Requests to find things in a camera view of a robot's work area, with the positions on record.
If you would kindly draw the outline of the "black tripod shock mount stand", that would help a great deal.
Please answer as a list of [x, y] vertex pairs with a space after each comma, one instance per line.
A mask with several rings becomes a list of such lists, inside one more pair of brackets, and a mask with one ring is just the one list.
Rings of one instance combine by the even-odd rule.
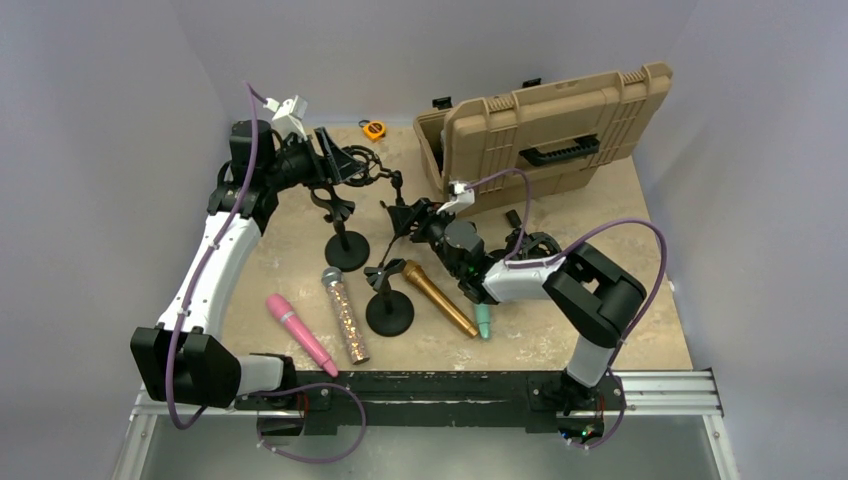
[[[386, 211], [387, 206], [412, 205], [408, 204], [403, 198], [402, 187], [404, 180], [402, 172], [400, 170], [393, 170], [385, 167], [379, 155], [376, 154], [373, 150], [370, 150], [364, 146], [354, 145], [352, 147], [345, 147], [343, 150], [354, 156], [358, 161], [366, 164], [366, 171], [363, 174], [357, 175], [353, 179], [346, 182], [346, 185], [354, 188], [364, 188], [366, 186], [373, 185], [378, 180], [388, 180], [392, 189], [395, 192], [395, 200], [393, 204], [386, 204], [385, 202], [381, 203], [381, 208], [385, 211], [388, 218], [389, 215]], [[392, 230], [392, 239], [389, 241], [388, 246], [384, 251], [384, 255], [382, 256], [380, 262], [376, 267], [385, 266], [391, 260], [388, 258], [388, 255], [391, 252], [393, 245], [399, 239], [400, 238], [393, 237]]]

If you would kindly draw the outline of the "black stand for glitter mic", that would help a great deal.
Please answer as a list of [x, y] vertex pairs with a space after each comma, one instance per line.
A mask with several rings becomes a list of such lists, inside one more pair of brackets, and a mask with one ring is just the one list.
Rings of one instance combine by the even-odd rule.
[[342, 272], [353, 272], [363, 267], [370, 256], [370, 245], [362, 234], [345, 226], [355, 211], [355, 203], [340, 198], [332, 185], [311, 187], [310, 199], [314, 205], [327, 211], [324, 220], [335, 231], [324, 248], [327, 264]]

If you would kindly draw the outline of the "gold microphone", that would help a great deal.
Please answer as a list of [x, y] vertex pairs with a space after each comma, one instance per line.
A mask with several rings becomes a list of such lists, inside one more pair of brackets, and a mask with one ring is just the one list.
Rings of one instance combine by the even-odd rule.
[[405, 280], [423, 294], [460, 332], [469, 338], [480, 335], [472, 320], [430, 279], [421, 265], [407, 260], [402, 274]]

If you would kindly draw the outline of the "glitter silver microphone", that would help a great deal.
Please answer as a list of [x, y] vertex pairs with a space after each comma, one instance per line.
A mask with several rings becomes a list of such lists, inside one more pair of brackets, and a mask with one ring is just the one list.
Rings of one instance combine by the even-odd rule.
[[321, 275], [321, 283], [337, 320], [350, 362], [353, 365], [367, 363], [370, 355], [344, 283], [343, 272], [334, 266], [327, 267]]

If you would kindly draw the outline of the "black stand for gold mic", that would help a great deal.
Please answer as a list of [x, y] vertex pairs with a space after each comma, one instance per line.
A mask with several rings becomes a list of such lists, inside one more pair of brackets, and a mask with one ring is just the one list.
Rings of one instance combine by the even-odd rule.
[[391, 259], [385, 266], [365, 267], [363, 273], [375, 295], [366, 306], [369, 328], [383, 337], [396, 337], [406, 332], [414, 320], [415, 310], [410, 298], [391, 287], [389, 277], [402, 273], [407, 262]]

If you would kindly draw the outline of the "teal microphone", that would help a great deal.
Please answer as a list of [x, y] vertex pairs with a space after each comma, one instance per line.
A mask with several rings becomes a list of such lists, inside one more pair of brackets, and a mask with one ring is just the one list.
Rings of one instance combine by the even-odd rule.
[[474, 304], [473, 307], [480, 338], [483, 340], [489, 340], [491, 338], [490, 306], [487, 304]]

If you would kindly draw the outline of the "pink microphone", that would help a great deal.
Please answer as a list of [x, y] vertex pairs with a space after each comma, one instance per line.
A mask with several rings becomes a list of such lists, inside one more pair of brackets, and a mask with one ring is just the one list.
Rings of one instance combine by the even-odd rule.
[[265, 304], [271, 316], [289, 332], [316, 365], [331, 378], [337, 378], [339, 370], [332, 356], [300, 319], [293, 305], [277, 293], [270, 295]]

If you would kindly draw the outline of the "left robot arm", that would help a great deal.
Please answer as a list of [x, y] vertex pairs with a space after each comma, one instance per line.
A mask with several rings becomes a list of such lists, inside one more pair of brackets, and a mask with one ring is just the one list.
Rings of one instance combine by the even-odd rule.
[[229, 148], [190, 270], [155, 326], [135, 330], [130, 350], [156, 401], [223, 408], [259, 392], [272, 408], [284, 409], [298, 395], [292, 360], [228, 351], [219, 340], [227, 306], [279, 193], [299, 186], [331, 192], [363, 177], [367, 165], [322, 127], [311, 135], [282, 135], [264, 120], [240, 121], [231, 126]]

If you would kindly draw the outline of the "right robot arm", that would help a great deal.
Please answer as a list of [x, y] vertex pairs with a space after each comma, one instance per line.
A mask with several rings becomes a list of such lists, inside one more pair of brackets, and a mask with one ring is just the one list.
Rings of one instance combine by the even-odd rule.
[[586, 241], [547, 257], [510, 260], [503, 251], [488, 252], [473, 223], [427, 198], [386, 210], [395, 237], [427, 244], [472, 302], [552, 301], [578, 340], [558, 385], [540, 388], [539, 395], [564, 413], [595, 404], [601, 380], [654, 290]]

